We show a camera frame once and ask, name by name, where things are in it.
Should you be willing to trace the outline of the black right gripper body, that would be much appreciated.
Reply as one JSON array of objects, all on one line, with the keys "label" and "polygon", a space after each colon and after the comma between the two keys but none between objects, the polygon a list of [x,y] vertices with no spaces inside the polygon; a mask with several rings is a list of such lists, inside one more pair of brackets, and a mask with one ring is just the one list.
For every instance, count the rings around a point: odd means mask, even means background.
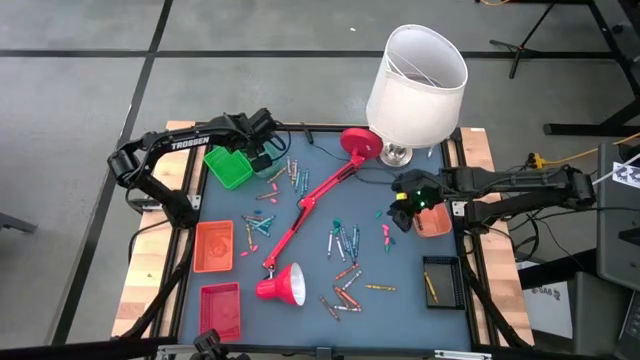
[{"label": "black right gripper body", "polygon": [[414,169],[402,173],[391,185],[396,194],[391,209],[412,216],[432,209],[444,201],[442,187],[440,178],[430,172]]}]

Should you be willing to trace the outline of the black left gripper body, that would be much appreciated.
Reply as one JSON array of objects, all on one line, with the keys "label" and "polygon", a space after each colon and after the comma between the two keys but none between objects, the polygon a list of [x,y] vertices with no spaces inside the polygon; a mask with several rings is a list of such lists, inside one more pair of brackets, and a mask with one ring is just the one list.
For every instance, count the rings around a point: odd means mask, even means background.
[{"label": "black left gripper body", "polygon": [[260,108],[251,116],[245,113],[234,115],[233,121],[241,132],[243,150],[261,152],[265,143],[281,152],[286,149],[284,140],[276,134],[279,122],[267,108]]}]

